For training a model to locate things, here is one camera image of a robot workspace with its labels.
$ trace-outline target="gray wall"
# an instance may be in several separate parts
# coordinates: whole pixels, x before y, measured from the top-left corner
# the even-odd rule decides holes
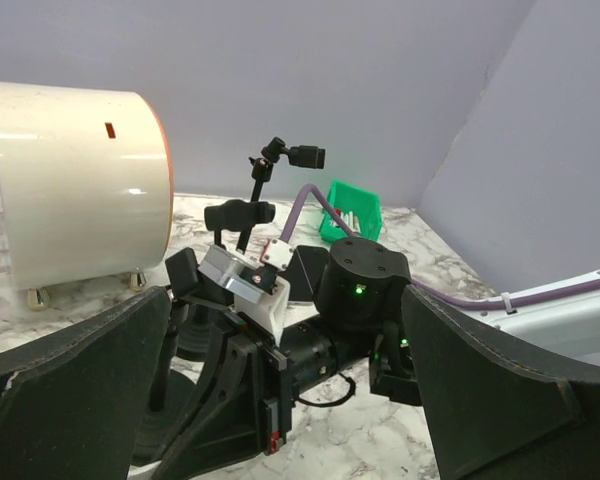
[[[419,212],[493,287],[600,267],[600,0],[539,0]]]
[[[414,205],[533,3],[3,1],[0,80],[138,91],[179,191],[246,194],[279,135],[328,168],[280,166],[269,197],[338,177]]]

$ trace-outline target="green plastic bin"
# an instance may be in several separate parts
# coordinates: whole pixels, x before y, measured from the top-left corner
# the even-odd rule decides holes
[[[378,240],[382,229],[380,197],[373,192],[363,190],[348,183],[334,180],[327,200],[333,208],[344,213],[353,212],[360,222],[360,233],[364,238]],[[339,227],[331,226],[331,217],[325,211],[320,225],[320,236],[325,242],[333,243],[347,236]]]

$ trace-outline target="camera mount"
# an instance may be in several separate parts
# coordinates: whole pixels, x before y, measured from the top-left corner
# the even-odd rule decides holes
[[[268,145],[262,148],[261,157],[250,157],[252,165],[251,178],[255,180],[249,202],[233,199],[222,205],[206,207],[204,211],[205,226],[214,234],[214,244],[224,248],[222,230],[240,232],[236,250],[246,251],[253,227],[271,223],[275,217],[275,205],[261,202],[262,187],[271,180],[273,167],[282,156],[287,156],[289,164],[300,168],[323,169],[325,150],[318,147],[301,145],[287,148],[285,142],[274,137]],[[259,287],[271,292],[275,280],[275,269],[265,265],[253,272],[259,279]],[[217,310],[204,305],[192,305],[189,316],[180,327],[178,336],[177,355],[190,361],[203,361],[208,345],[210,325],[218,317]]]
[[[251,178],[255,180],[253,190],[251,192],[251,202],[257,202],[262,193],[262,187],[265,183],[271,180],[273,167],[282,155],[286,155],[289,159],[289,164],[301,168],[323,169],[325,160],[325,150],[318,147],[310,147],[301,145],[299,147],[287,148],[285,142],[274,137],[269,144],[260,152],[261,158],[249,157],[252,165]],[[236,250],[244,253],[249,243],[251,236],[251,228],[246,228],[240,233]]]

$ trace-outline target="marble surface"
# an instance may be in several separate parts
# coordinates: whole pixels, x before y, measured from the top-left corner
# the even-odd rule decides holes
[[[205,231],[203,210],[226,199],[206,196],[177,196],[172,237],[167,256],[191,246],[202,258],[213,242]],[[291,208],[290,202],[277,203],[276,220],[254,229],[248,252],[256,255],[267,238],[276,235]],[[383,210],[385,227],[380,243],[403,252],[412,275],[430,286],[458,297],[481,299],[493,295],[473,272],[412,210]],[[127,276],[111,276],[49,288],[52,307],[44,312],[27,309],[22,292],[9,284],[8,251],[0,212],[0,352],[67,327],[101,312],[133,295],[127,289]],[[317,228],[321,209],[308,205],[303,210],[292,244],[325,245]],[[235,245],[237,234],[224,241]],[[146,272],[150,284],[166,284],[164,265]],[[311,306],[292,305],[287,323],[315,313]],[[175,368],[196,378],[201,365],[179,359]],[[299,405],[294,411],[294,428],[289,443],[276,455],[253,460],[206,474],[202,479],[286,478],[325,479],[418,479],[439,478],[424,413],[421,408],[401,406],[368,393],[366,364],[349,372],[358,383],[358,394],[344,406],[317,409]],[[307,392],[312,401],[340,397],[347,386],[334,378]]]

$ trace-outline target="purple cable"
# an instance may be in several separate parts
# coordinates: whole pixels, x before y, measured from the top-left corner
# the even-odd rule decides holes
[[[340,218],[340,215],[337,214],[335,209],[329,204],[325,196],[318,190],[318,187],[315,185],[308,183],[296,196],[296,200],[293,203],[293,207],[291,208],[291,212],[289,212],[289,216],[287,217],[287,221],[284,224],[284,228],[282,229],[282,233],[280,234],[280,240],[285,243],[289,243],[291,240],[291,235],[293,234],[293,230],[298,223],[298,218],[300,217],[300,212],[302,211],[302,207],[307,201],[307,197],[309,193],[313,193],[313,196],[316,197],[320,205],[324,207],[329,216],[335,220],[340,228],[350,237],[355,236],[353,231],[348,227],[346,223]],[[416,280],[415,278],[411,279],[411,283],[416,287],[422,288],[423,290],[429,292],[431,295],[439,298],[440,300],[453,305],[454,307],[461,308],[463,310],[471,310],[471,311],[494,311],[494,310],[506,310],[506,305],[504,300],[463,300],[460,298],[452,297],[451,295],[447,295],[446,293],[439,292],[438,290]],[[538,303],[552,302],[554,300],[560,300],[566,297],[572,297],[575,295],[582,295],[584,293],[593,292],[596,290],[600,290],[600,278],[596,280],[589,280],[587,282],[578,283],[575,285],[568,285],[566,287],[555,288],[553,290],[547,290],[546,292],[534,293],[532,295],[525,295],[522,297],[516,297],[511,299],[511,308],[514,310],[521,307],[528,307],[531,305],[537,305]]]

